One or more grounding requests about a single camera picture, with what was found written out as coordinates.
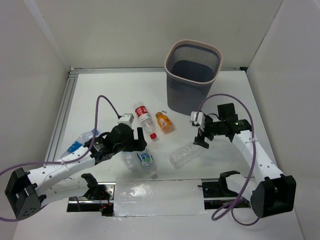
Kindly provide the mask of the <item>clear unlabelled plastic bottle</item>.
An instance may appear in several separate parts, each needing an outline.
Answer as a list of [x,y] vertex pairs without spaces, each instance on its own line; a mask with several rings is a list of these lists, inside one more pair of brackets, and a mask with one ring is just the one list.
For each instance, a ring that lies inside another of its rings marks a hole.
[[175,169],[181,168],[190,160],[196,158],[202,151],[202,147],[192,142],[185,144],[169,154],[169,161]]

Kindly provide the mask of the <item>orange juice bottle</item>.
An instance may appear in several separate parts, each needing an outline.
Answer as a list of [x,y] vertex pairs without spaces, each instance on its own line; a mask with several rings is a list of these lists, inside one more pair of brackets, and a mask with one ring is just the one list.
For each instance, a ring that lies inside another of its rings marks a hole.
[[159,127],[165,134],[171,133],[174,130],[173,123],[165,114],[163,114],[162,112],[157,112],[155,114],[155,117],[157,119]]

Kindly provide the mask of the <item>blue label clear bottle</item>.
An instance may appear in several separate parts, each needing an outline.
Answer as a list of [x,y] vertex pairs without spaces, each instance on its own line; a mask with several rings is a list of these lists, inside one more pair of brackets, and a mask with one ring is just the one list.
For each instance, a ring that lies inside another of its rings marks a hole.
[[60,157],[64,158],[64,157],[68,156],[69,154],[72,154],[78,148],[83,146],[87,141],[92,139],[93,136],[94,136],[94,129],[82,133]]

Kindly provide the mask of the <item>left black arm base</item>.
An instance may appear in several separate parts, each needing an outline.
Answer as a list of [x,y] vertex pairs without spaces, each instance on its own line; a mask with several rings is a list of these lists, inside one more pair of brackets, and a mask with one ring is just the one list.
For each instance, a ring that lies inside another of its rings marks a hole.
[[86,181],[88,190],[80,197],[68,199],[68,213],[100,212],[104,217],[114,216],[115,182],[98,182],[90,173],[84,173],[81,178]]

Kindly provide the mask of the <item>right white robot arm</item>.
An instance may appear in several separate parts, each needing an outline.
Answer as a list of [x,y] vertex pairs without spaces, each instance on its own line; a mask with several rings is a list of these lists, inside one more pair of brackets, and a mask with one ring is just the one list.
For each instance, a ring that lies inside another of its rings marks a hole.
[[256,138],[252,136],[252,127],[246,119],[234,117],[213,121],[203,114],[193,111],[190,121],[198,127],[194,144],[208,148],[205,139],[213,140],[215,136],[226,136],[238,148],[248,165],[254,165],[255,180],[246,186],[242,197],[250,202],[250,206],[259,218],[265,218],[293,210],[296,180],[285,175],[269,158]]

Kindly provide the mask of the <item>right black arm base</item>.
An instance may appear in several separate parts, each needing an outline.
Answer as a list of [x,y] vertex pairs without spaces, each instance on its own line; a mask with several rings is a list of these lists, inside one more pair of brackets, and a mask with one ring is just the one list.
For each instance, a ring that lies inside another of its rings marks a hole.
[[217,179],[202,180],[197,187],[202,190],[205,210],[217,210],[222,205],[236,199],[238,193],[227,187],[227,179],[242,177],[236,170],[223,172]]

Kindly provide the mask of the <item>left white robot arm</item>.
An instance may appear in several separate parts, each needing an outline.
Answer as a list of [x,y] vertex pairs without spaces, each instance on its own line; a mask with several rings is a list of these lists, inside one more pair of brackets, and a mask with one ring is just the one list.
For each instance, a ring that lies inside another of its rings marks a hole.
[[48,204],[65,198],[92,200],[97,197],[100,187],[92,174],[83,173],[78,178],[72,176],[110,160],[119,152],[143,151],[147,142],[142,127],[136,132],[137,137],[134,137],[134,130],[120,123],[62,159],[28,171],[21,166],[15,167],[4,190],[15,215],[14,221],[25,220]]

